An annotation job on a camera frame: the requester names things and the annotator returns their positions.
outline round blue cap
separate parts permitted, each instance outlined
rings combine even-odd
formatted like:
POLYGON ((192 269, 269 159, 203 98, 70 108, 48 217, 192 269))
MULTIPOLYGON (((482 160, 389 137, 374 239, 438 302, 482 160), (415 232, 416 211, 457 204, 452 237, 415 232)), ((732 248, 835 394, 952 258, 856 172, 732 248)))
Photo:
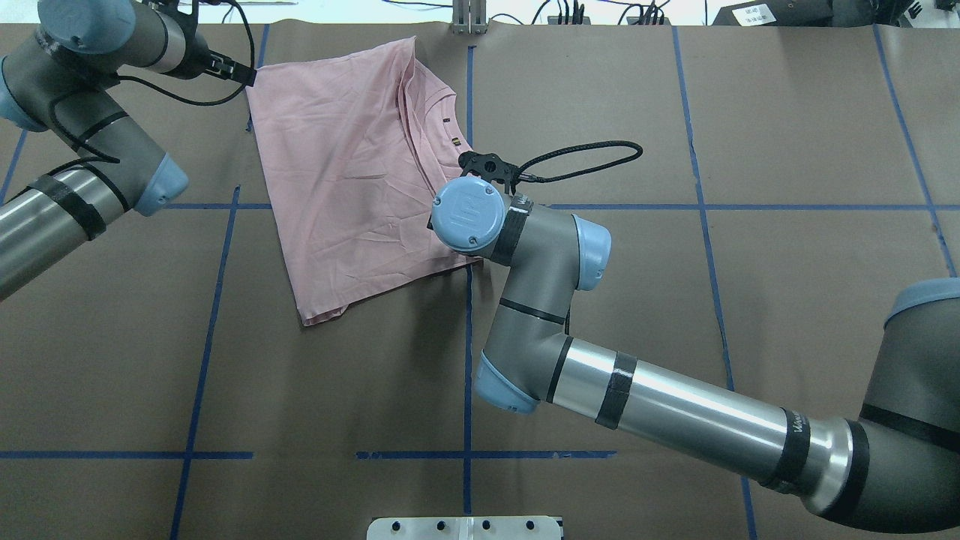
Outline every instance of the round blue cap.
POLYGON ((119 49, 136 26, 130 0, 39 0, 36 13, 59 44, 88 55, 119 49))
POLYGON ((477 378, 473 390, 490 405, 519 414, 530 414, 537 408, 537 400, 523 393, 493 367, 485 353, 480 354, 477 378))
POLYGON ((927 280, 925 282, 914 283, 897 295, 897 301, 894 302, 894 308, 890 311, 883 326, 887 326, 890 319, 901 311, 906 311, 911 307, 937 302, 938 300, 949 300, 951 298, 960 298, 960 278, 941 278, 939 280, 927 280))
POLYGON ((0 57, 0 116, 10 120, 21 130, 30 132, 45 132, 47 127, 37 122, 30 114, 20 107, 13 99, 10 88, 7 87, 7 79, 3 76, 3 62, 7 57, 0 57))
POLYGON ((470 253, 496 240, 507 210, 500 193, 475 176, 448 182, 433 200, 430 223, 437 237, 451 249, 470 253))
POLYGON ((610 231, 602 225, 573 214, 577 224, 577 240, 580 242, 580 280, 578 290, 593 290, 603 278, 610 261, 612 239, 610 231))

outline white mounting plate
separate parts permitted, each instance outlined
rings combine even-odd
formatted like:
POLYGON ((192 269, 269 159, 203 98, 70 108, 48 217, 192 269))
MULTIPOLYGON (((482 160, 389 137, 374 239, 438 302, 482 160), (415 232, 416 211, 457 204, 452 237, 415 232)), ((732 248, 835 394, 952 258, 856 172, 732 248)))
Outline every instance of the white mounting plate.
POLYGON ((378 518, 367 540, 563 540, 563 523, 550 516, 378 518))

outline white label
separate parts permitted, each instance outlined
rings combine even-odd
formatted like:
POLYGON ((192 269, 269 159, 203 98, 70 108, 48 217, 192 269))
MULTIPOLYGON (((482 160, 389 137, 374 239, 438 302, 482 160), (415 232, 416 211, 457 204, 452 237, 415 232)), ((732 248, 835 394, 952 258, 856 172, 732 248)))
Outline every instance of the white label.
POLYGON ((759 26, 768 22, 777 22, 777 18, 766 4, 733 10, 733 16, 736 17, 736 22, 740 23, 740 26, 759 26))

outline pink shirt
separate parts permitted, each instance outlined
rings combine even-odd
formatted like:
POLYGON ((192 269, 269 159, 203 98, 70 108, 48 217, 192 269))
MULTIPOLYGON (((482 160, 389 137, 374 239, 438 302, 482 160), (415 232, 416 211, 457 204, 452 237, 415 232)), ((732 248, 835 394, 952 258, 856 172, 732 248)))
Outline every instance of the pink shirt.
POLYGON ((247 95, 305 326, 469 262, 426 228, 469 147, 456 94, 414 58, 412 37, 265 66, 247 95))

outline pink cloth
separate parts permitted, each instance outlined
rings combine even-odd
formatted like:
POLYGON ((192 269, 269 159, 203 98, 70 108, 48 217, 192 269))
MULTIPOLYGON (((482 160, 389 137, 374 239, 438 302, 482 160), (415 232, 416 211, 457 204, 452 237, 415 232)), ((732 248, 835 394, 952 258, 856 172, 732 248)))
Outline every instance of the pink cloth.
POLYGON ((414 58, 412 37, 265 66, 247 95, 305 326, 469 262, 426 228, 469 148, 456 94, 414 58))

